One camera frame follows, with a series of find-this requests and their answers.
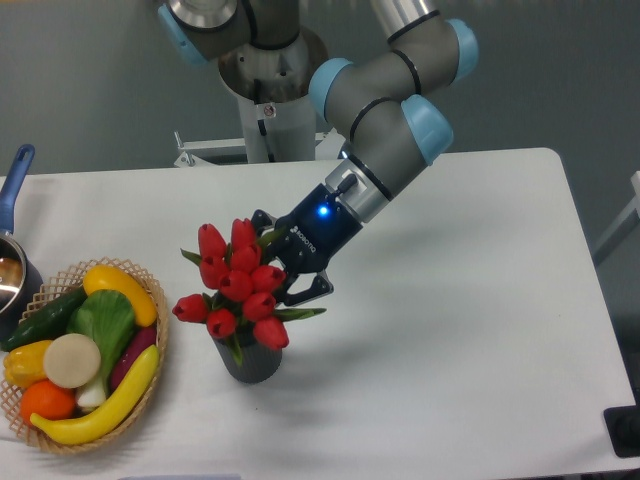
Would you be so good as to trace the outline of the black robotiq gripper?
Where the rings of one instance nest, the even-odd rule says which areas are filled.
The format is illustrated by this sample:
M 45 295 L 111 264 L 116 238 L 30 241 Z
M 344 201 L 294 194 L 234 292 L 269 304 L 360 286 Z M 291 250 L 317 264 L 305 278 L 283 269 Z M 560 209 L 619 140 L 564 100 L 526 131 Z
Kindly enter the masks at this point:
M 334 292 L 324 269 L 362 224 L 324 185 L 316 186 L 288 215 L 256 209 L 250 219 L 257 238 L 277 238 L 272 253 L 289 274 L 277 301 L 299 306 Z

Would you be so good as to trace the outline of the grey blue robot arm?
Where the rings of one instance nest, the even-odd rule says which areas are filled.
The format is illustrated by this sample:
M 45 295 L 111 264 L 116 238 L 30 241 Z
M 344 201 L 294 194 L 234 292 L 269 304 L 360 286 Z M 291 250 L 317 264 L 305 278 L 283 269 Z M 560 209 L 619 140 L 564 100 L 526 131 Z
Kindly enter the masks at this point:
M 269 257 L 286 272 L 278 302 L 327 295 L 330 259 L 452 143 L 428 94 L 468 76 L 473 31 L 431 1 L 376 1 L 386 53 L 357 66 L 330 58 L 300 22 L 296 1 L 164 1 L 158 16 L 189 62 L 216 61 L 235 96 L 251 163 L 311 160 L 316 122 L 344 138 L 341 163 L 289 214 L 257 211 L 260 234 L 278 232 Z

